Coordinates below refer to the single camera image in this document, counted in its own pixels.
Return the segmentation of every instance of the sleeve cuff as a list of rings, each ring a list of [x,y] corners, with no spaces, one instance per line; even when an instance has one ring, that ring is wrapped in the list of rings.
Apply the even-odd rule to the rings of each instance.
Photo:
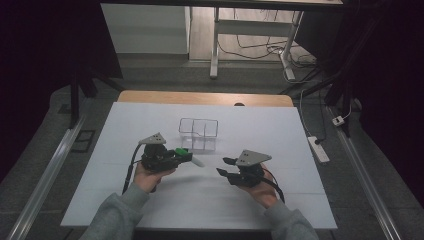
[[[291,214],[291,211],[282,201],[277,201],[274,205],[265,210],[264,214],[268,217],[271,225],[274,227],[287,219]]]
[[[133,210],[140,211],[150,197],[136,184],[131,183],[130,187],[120,198],[122,202]]]

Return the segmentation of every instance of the green object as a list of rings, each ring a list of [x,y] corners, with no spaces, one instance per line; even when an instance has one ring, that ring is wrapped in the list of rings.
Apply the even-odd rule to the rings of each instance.
[[[175,153],[178,154],[178,155],[180,155],[180,156],[184,156],[184,155],[187,155],[188,154],[188,152],[185,149],[183,149],[183,148],[176,148],[175,149]]]

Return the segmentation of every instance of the power plug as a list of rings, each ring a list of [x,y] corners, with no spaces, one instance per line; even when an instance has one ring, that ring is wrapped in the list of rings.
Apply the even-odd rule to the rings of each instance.
[[[333,124],[336,126],[340,126],[342,124],[344,124],[344,119],[342,118],[342,116],[338,116],[336,118],[333,118]]]

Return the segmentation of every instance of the wall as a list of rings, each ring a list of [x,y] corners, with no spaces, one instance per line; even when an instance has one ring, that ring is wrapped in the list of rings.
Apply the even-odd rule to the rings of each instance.
[[[117,53],[188,53],[189,7],[101,6]]]

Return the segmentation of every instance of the wooden floor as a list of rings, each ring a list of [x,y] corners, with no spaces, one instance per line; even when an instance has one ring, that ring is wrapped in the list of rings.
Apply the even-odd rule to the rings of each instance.
[[[291,22],[292,11],[277,11],[277,10],[259,10],[259,9],[233,9],[221,8],[220,19],[239,19],[251,21],[269,21],[269,22]],[[211,60],[211,51],[213,43],[213,28],[214,28],[214,9],[206,7],[193,7],[192,9],[192,23],[190,33],[190,60]],[[269,37],[264,36],[237,36],[236,35],[219,35],[218,37],[221,48],[226,52],[238,53],[254,59],[228,54],[219,49],[219,60],[255,60],[255,61],[275,61],[279,62],[280,59],[277,54],[270,54],[263,58],[268,53],[266,46],[241,48],[241,46],[251,46],[266,44]],[[284,46],[286,38],[271,37],[269,43],[273,46]],[[291,49],[293,59],[297,60],[302,56],[302,62],[314,62],[315,58],[308,55],[309,53],[301,47],[293,47]]]

